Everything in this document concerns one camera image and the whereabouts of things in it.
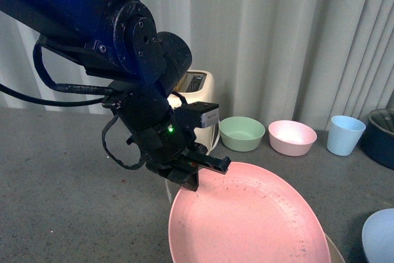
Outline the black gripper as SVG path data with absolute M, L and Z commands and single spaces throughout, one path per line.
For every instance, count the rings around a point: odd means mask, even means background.
M 221 174 L 228 171 L 231 159 L 206 155 L 207 148 L 196 142 L 194 129 L 183 127 L 172 111 L 159 119 L 127 116 L 126 127 L 147 169 L 193 192 L 199 187 L 198 166 Z

